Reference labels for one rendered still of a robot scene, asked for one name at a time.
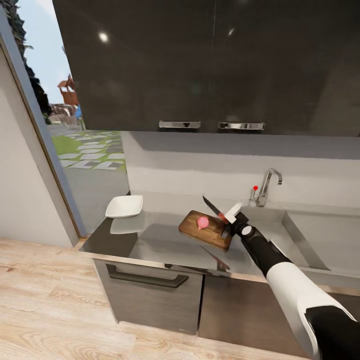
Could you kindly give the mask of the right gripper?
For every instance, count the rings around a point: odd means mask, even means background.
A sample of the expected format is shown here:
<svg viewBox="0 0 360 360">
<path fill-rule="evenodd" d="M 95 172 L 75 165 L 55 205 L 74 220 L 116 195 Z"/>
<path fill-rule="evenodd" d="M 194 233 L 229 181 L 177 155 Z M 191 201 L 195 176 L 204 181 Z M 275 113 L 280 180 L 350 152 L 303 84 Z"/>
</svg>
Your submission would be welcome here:
<svg viewBox="0 0 360 360">
<path fill-rule="evenodd" d="M 224 224 L 225 225 L 224 230 L 231 237 L 234 237 L 235 235 L 238 235 L 236 233 L 236 229 L 237 229 L 239 224 L 246 223 L 248 226 L 251 226 L 250 224 L 248 224 L 249 219 L 242 212 L 237 213 L 234 217 L 236 218 L 236 221 L 234 223 L 229 222 L 228 224 Z"/>
</svg>

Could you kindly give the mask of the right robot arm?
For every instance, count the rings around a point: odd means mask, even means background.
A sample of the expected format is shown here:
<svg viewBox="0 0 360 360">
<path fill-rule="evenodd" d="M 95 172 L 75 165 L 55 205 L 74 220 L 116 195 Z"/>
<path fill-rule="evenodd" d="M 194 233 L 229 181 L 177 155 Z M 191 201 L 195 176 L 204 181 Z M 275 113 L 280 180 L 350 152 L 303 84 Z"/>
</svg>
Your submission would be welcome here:
<svg viewBox="0 0 360 360">
<path fill-rule="evenodd" d="M 234 205 L 224 230 L 238 235 L 251 261 L 262 271 L 295 339 L 310 360 L 360 360 L 360 323 L 323 291 Z"/>
</svg>

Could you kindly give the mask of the cutting board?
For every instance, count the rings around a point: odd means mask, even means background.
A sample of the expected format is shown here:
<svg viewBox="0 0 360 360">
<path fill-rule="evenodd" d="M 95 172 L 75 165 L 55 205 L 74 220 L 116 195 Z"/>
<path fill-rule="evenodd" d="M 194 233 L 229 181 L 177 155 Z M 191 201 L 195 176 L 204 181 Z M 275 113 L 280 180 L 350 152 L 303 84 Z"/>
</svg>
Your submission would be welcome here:
<svg viewBox="0 0 360 360">
<path fill-rule="evenodd" d="M 209 227 L 198 230 L 197 220 L 200 217 L 208 219 Z M 212 245 L 228 250 L 231 244 L 232 236 L 227 234 L 226 238 L 221 237 L 224 232 L 225 222 L 221 218 L 192 210 L 178 226 L 179 231 L 208 242 Z"/>
</svg>

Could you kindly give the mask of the vidalia onion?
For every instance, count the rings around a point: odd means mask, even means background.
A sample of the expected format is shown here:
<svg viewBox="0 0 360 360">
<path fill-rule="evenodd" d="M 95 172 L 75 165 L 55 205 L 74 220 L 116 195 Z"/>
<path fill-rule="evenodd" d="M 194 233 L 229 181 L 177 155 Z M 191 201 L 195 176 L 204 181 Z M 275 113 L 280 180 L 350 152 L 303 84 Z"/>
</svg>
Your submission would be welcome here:
<svg viewBox="0 0 360 360">
<path fill-rule="evenodd" d="M 198 227 L 198 230 L 209 227 L 208 219 L 206 217 L 200 217 L 197 220 L 197 227 Z"/>
</svg>

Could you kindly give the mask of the parer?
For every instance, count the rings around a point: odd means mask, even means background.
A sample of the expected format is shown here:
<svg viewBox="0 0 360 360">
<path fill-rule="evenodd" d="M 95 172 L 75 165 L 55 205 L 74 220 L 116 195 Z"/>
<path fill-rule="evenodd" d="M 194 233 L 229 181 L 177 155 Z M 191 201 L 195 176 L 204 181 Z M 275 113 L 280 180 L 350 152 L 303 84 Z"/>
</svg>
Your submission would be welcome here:
<svg viewBox="0 0 360 360">
<path fill-rule="evenodd" d="M 203 197 L 203 201 L 209 206 L 209 208 L 217 215 L 217 217 L 222 221 L 224 221 L 224 223 L 227 225 L 229 223 L 229 221 L 225 218 L 225 215 L 220 212 L 204 195 Z"/>
</svg>

